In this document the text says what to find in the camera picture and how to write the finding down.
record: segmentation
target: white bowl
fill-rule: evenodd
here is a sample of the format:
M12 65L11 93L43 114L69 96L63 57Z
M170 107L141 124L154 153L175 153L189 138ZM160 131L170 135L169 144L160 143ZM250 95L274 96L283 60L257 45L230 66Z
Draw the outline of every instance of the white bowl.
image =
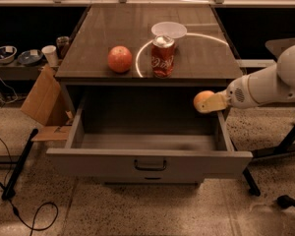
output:
M6 45L0 47L0 63L9 64L14 61L17 54L17 48L14 46Z
M186 35L187 29L185 26L175 22L161 22L151 28L151 32L155 35L168 35L174 40L177 40Z

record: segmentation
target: drawer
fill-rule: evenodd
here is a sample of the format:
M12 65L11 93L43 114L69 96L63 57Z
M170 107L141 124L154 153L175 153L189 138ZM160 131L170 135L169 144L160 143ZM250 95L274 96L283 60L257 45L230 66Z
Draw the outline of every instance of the drawer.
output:
M100 183L202 183L240 178L251 161L234 151L222 112L199 114L198 88L88 87L64 148L47 155L58 171Z

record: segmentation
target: floor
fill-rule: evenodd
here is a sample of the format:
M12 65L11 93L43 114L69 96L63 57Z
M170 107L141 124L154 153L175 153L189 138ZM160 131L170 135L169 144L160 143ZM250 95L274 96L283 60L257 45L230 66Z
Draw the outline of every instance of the floor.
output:
M295 105L249 110L232 109L229 133L239 150L268 148L278 143L295 124ZM0 108L0 137L11 154L21 154L33 128L41 126L23 114L19 105ZM295 236L295 207L280 208L276 198L295 199L295 155L256 160L249 169L262 194L249 194L244 177L207 179L200 187L181 185L96 184L91 177L66 177L57 173L45 153L63 143L34 143L15 186L12 203L20 217L32 225L36 210L45 202L59 209L54 224L32 235L241 235ZM0 154L7 154L0 142ZM4 182L7 168L0 168ZM0 236L30 235L14 216L0 188ZM56 208L44 206L35 227L46 227Z

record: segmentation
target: red soda can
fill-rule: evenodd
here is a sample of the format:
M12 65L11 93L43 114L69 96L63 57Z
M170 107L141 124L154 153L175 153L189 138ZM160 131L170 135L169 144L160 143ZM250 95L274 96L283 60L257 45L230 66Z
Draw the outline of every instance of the red soda can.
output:
M171 75L174 68L175 40L167 35L158 35L151 45L151 66L160 78Z

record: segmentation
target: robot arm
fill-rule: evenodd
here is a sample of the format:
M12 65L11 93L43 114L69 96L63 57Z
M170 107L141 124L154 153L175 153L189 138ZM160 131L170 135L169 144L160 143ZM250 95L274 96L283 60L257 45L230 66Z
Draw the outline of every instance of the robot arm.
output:
M275 65L234 80L224 91L203 91L194 99L201 113L273 102L295 102L295 45L286 49Z

